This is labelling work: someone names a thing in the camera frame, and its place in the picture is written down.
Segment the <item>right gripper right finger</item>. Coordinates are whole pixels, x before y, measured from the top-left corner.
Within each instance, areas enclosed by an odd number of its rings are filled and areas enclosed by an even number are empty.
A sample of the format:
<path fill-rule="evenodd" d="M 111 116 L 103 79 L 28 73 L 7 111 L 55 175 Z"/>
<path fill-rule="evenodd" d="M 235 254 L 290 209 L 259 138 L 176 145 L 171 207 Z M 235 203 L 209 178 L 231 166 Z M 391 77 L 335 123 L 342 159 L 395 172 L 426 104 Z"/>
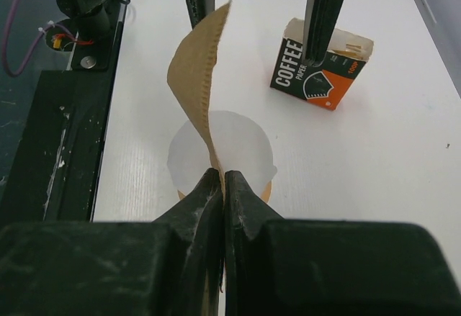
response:
<path fill-rule="evenodd" d="M 431 234 L 400 222 L 285 219 L 225 175 L 227 315 L 458 315 Z"/>

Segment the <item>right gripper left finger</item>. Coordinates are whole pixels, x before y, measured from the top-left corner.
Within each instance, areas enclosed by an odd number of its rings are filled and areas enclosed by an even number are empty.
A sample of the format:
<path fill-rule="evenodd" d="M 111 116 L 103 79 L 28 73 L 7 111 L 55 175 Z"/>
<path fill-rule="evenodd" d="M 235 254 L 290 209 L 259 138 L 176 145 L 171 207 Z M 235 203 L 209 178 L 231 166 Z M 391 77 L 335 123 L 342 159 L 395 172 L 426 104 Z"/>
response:
<path fill-rule="evenodd" d="M 3 315 L 216 315 L 223 195 L 215 169 L 152 222 L 1 230 Z"/>

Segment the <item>brown paper coffee filter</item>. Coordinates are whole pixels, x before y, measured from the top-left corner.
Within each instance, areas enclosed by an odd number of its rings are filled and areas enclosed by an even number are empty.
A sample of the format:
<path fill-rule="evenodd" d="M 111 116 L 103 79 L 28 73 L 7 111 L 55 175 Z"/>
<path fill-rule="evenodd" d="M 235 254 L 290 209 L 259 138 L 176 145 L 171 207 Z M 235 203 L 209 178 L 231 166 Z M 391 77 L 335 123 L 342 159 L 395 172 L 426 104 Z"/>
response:
<path fill-rule="evenodd" d="M 179 43 L 167 71 L 167 84 L 205 143 L 211 167 L 218 171 L 225 196 L 225 172 L 210 131 L 212 73 L 232 1 L 208 14 Z"/>

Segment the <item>orange coffee filter box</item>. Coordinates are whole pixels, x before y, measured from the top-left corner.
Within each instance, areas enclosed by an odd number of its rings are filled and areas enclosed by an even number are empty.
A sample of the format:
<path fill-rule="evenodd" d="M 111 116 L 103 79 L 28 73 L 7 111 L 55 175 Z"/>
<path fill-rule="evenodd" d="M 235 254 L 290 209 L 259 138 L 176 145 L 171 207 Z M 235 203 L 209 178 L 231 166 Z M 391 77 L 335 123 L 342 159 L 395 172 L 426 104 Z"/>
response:
<path fill-rule="evenodd" d="M 335 29 L 319 66 L 302 62 L 304 21 L 285 27 L 270 87 L 310 104 L 335 110 L 373 52 L 371 39 Z"/>

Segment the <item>white paper coffee filter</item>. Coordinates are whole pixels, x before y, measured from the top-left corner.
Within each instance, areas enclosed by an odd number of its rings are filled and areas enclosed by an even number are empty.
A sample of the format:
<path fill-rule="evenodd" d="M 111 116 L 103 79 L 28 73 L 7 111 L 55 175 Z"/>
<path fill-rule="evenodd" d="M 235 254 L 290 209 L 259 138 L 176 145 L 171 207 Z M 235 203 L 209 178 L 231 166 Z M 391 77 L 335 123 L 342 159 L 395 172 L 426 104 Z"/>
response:
<path fill-rule="evenodd" d="M 263 129 L 252 119 L 229 111 L 210 112 L 210 131 L 224 171 L 240 171 L 262 199 L 277 173 L 272 147 Z M 190 121 L 169 146 L 167 166 L 176 189 L 190 193 L 211 167 L 207 147 Z"/>

